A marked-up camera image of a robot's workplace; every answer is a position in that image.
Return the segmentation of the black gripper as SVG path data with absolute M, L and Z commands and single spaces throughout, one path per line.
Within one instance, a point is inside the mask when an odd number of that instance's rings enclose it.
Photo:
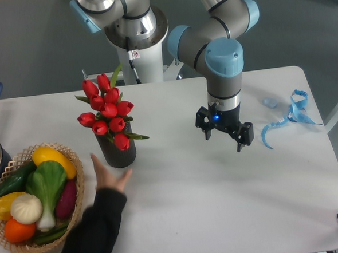
M 230 133 L 237 142 L 237 152 L 244 146 L 250 146 L 254 140 L 254 128 L 252 122 L 241 123 L 239 119 L 240 105 L 229 111 L 218 109 L 217 104 L 199 108 L 195 116 L 195 126 L 205 134 L 205 140 L 211 137 L 212 130 Z

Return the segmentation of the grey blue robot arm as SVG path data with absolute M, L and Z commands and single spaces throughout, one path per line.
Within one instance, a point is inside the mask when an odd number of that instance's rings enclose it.
M 104 32 L 116 48 L 127 85 L 162 82 L 170 72 L 163 65 L 162 42 L 180 63 L 206 79 L 207 107 L 195 125 L 206 138 L 213 129 L 227 133 L 237 147 L 249 146 L 254 129 L 240 122 L 243 49 L 238 37 L 259 19 L 253 0 L 201 0 L 209 19 L 198 29 L 172 30 L 164 13 L 150 0 L 71 0 L 80 22 L 91 32 Z

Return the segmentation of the black sleeved forearm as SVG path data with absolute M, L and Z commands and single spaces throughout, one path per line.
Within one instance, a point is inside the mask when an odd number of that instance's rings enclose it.
M 61 253 L 112 253 L 126 202 L 126 195 L 114 189 L 97 191 L 93 205 L 66 237 Z

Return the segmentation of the person's bare hand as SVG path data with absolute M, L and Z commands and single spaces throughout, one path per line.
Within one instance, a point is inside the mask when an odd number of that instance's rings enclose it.
M 124 193 L 125 186 L 131 178 L 133 170 L 127 169 L 120 177 L 116 177 L 100 162 L 94 153 L 91 153 L 91 160 L 96 174 L 95 190 L 114 189 L 119 193 Z

